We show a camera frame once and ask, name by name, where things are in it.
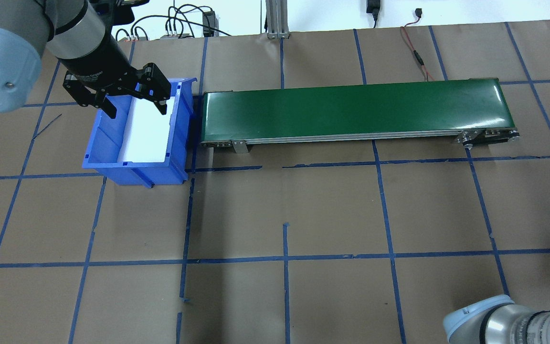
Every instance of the floor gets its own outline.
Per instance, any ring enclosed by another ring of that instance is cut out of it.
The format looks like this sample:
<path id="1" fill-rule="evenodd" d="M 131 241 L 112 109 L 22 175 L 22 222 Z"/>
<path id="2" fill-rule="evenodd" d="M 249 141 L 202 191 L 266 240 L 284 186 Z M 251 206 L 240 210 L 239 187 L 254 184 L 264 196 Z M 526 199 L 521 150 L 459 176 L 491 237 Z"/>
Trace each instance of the floor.
<path id="1" fill-rule="evenodd" d="M 490 296 L 550 309 L 550 21 L 410 35 L 437 80 L 499 77 L 522 139 L 191 144 L 183 185 L 118 186 L 46 53 L 0 114 L 0 343 L 437 344 Z M 423 78 L 397 29 L 122 48 L 196 95 Z"/>

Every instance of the robotic arm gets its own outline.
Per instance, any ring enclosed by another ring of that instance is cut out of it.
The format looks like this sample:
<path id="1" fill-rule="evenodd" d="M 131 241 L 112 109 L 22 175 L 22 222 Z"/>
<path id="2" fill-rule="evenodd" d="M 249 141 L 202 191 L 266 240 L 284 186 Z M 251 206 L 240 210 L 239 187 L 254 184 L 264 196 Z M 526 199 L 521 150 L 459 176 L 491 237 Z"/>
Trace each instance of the robotic arm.
<path id="1" fill-rule="evenodd" d="M 63 86 L 80 106 L 115 118 L 106 96 L 128 94 L 166 113 L 167 78 L 154 63 L 131 67 L 110 30 L 88 0 L 0 0 L 0 112 L 24 105 L 47 48 L 67 67 Z"/>

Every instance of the blue plastic bin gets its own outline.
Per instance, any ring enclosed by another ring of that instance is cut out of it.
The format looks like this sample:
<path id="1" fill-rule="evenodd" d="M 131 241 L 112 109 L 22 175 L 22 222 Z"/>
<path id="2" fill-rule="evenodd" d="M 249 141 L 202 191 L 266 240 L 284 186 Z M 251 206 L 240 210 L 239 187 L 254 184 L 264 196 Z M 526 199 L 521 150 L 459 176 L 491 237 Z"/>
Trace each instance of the blue plastic bin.
<path id="1" fill-rule="evenodd" d="M 93 168 L 118 185 L 152 187 L 161 184 L 181 184 L 187 180 L 188 175 L 184 167 L 188 127 L 190 117 L 193 116 L 193 81 L 196 81 L 196 78 L 169 79 L 171 98 L 175 97 L 175 100 L 164 161 L 118 161 L 133 97 L 115 96 L 109 97 L 109 100 L 117 109 L 116 119 L 109 118 L 101 110 L 97 112 L 82 167 Z"/>

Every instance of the metal post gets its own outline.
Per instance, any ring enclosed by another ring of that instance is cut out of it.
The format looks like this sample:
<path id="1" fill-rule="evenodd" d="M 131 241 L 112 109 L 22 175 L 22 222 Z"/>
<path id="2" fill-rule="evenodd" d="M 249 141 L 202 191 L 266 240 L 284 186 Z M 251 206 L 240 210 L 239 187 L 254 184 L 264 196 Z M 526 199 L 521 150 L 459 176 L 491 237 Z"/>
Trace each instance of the metal post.
<path id="1" fill-rule="evenodd" d="M 288 0 L 266 0 L 266 22 L 268 39 L 290 37 L 288 30 Z"/>

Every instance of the metal bracket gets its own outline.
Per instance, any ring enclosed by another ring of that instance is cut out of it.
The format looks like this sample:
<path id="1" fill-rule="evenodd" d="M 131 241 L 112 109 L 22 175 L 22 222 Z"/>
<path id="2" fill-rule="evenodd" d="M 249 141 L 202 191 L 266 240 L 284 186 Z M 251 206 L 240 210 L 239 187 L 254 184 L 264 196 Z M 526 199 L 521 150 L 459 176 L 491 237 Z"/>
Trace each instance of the metal bracket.
<path id="1" fill-rule="evenodd" d="M 249 148 L 245 140 L 231 140 L 219 142 L 205 142 L 201 144 L 205 148 L 227 148 L 232 147 L 235 153 L 249 153 Z"/>
<path id="2" fill-rule="evenodd" d="M 464 130 L 455 140 L 457 143 L 461 143 L 464 148 L 471 150 L 473 146 L 517 141 L 518 139 L 519 131 L 515 129 L 481 129 Z"/>
<path id="3" fill-rule="evenodd" d="M 288 30 L 288 0 L 266 0 L 266 24 L 268 39 L 290 37 Z"/>
<path id="4" fill-rule="evenodd" d="M 233 148 L 235 149 L 235 153 L 249 153 L 249 150 L 247 149 L 247 144 L 243 140 L 238 141 L 231 141 L 233 144 Z"/>

